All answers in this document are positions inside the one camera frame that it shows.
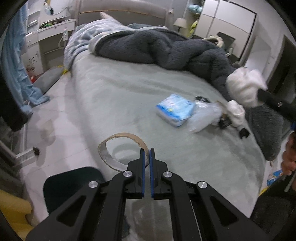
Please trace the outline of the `person's right hand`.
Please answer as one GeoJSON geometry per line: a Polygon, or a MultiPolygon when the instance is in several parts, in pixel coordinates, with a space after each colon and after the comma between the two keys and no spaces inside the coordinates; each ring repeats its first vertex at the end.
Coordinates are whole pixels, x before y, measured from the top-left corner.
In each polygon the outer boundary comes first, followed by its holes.
{"type": "Polygon", "coordinates": [[[295,171],[295,132],[291,133],[282,155],[281,168],[284,175],[290,176],[295,171]]]}

